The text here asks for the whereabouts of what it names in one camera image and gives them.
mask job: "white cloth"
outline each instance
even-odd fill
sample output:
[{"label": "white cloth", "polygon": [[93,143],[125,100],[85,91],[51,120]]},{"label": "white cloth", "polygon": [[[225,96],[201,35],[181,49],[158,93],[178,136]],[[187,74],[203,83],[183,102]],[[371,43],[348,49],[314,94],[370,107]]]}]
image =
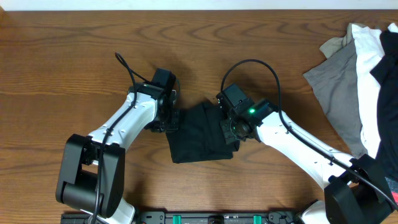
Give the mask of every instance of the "white cloth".
[{"label": "white cloth", "polygon": [[[356,73],[358,76],[359,117],[362,122],[361,140],[368,154],[375,158],[380,144],[377,128],[377,98],[380,84],[370,71],[380,62],[384,51],[380,42],[381,30],[361,28],[353,25],[353,38],[356,48]],[[391,32],[398,32],[395,24],[389,26]]]}]

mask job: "pile of clothes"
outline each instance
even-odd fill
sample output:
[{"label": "pile of clothes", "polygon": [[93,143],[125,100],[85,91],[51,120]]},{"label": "pile of clothes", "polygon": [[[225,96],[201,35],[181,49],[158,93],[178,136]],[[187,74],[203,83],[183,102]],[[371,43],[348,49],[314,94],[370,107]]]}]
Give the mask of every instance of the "pile of clothes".
[{"label": "pile of clothes", "polygon": [[304,77],[352,155],[382,165],[398,202],[398,27],[349,24],[320,50],[327,60]]}]

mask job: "wooden table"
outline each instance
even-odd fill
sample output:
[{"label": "wooden table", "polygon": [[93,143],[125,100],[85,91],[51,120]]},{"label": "wooden table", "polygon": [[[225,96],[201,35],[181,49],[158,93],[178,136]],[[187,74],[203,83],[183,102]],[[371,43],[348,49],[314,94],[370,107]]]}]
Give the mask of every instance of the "wooden table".
[{"label": "wooden table", "polygon": [[[157,67],[180,79],[180,107],[215,101],[234,63],[274,67],[284,110],[327,144],[348,151],[302,74],[322,63],[319,46],[349,22],[383,29],[397,11],[6,12],[0,26],[0,222],[57,223],[73,211],[55,200],[65,141],[102,125],[131,84],[121,52],[146,78]],[[277,102],[273,76],[242,65],[228,78],[255,100]],[[124,196],[169,211],[300,209],[323,192],[278,151],[244,142],[225,161],[173,164],[164,134],[143,131],[126,156]],[[397,223],[391,215],[386,223]]]}]

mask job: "white background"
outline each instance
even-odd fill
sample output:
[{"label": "white background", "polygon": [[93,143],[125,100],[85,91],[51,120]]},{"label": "white background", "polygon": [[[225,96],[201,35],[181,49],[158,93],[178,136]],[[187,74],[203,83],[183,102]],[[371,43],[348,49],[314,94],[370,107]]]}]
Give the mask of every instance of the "white background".
[{"label": "white background", "polygon": [[398,0],[0,0],[6,11],[398,9]]}]

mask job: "gray cloth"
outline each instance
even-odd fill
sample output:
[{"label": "gray cloth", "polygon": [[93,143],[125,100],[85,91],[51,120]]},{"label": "gray cloth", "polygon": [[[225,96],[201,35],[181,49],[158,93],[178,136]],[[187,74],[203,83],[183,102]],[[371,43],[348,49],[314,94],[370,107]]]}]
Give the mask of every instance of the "gray cloth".
[{"label": "gray cloth", "polygon": [[350,23],[347,27],[347,34],[344,37],[334,37],[328,41],[326,41],[319,50],[325,55],[326,58],[330,58],[334,55],[337,51],[342,49],[343,47],[347,46],[353,40],[353,24],[366,27],[364,24],[358,23]]},{"label": "gray cloth", "polygon": [[304,74],[330,124],[354,157],[368,153],[361,142],[356,51],[352,41],[321,65]]}]

